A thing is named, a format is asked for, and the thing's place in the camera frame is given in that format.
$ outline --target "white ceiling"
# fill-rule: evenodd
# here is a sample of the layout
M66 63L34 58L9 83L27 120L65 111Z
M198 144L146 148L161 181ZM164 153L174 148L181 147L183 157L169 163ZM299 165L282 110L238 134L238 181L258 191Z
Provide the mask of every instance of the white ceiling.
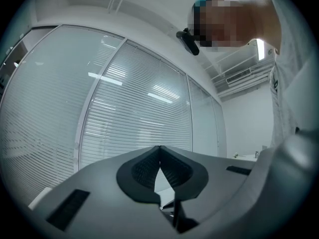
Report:
M65 0L68 5L92 5L108 8L111 0ZM187 15L195 0L114 0L110 13L118 10L122 13L141 19L156 27L178 42L175 34L187 26ZM200 48L195 58L211 78L222 72L233 69L214 79L219 81L225 76L243 70L258 62L256 41L240 48L227 48L220 52L212 52Z

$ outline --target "window blinds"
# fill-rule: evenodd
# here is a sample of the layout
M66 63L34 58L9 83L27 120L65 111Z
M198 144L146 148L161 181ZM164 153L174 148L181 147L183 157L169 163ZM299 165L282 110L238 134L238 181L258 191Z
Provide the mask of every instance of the window blinds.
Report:
M227 157L227 145L226 145L226 128L223 110L221 105L214 99L214 110L215 110L215 118L217 124L217 132L218 132L218 156Z
M193 123L193 152L218 156L217 129L211 96L190 77L188 79Z
M7 184L25 204L73 174L76 128L92 75L120 42L62 26L19 65L0 110L0 148Z
M89 105L79 166L154 145L192 150L186 76L126 43ZM168 187L160 172L155 191Z

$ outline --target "air vent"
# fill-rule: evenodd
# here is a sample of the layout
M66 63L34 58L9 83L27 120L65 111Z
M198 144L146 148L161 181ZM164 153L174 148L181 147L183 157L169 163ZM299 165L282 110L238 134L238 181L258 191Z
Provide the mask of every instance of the air vent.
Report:
M241 79L243 79L243 78L246 78L246 77L248 77L249 75L251 75L250 68L245 69L244 71L241 71L241 72L239 72L239 73L236 73L236 74L234 74L234 75L232 75L232 76L226 78L226 82L227 82L227 84L229 85L229 84L232 84L232 83L234 83L234 82L237 82L237 81L239 81L239 80L241 80Z

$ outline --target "headset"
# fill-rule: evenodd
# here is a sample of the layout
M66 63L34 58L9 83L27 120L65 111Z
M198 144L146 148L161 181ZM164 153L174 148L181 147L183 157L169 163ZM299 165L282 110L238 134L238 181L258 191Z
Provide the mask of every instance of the headset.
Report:
M197 56L199 54L199 48L195 43L194 36L190 34L188 27L185 28L183 31L178 31L176 33L176 37L181 41L182 45L189 53L193 54L194 56Z

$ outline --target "black slot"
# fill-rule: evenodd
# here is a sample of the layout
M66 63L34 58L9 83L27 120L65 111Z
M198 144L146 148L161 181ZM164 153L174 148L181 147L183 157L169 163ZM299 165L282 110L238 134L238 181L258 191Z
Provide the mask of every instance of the black slot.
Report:
M243 174L243 175L249 175L250 172L251 172L251 169L242 168L242 167L233 166L233 165L228 166L226 168L226 170L234 172L234 173L240 173L240 174Z
M76 213L79 211L89 192L76 189L46 220L56 228L65 231Z

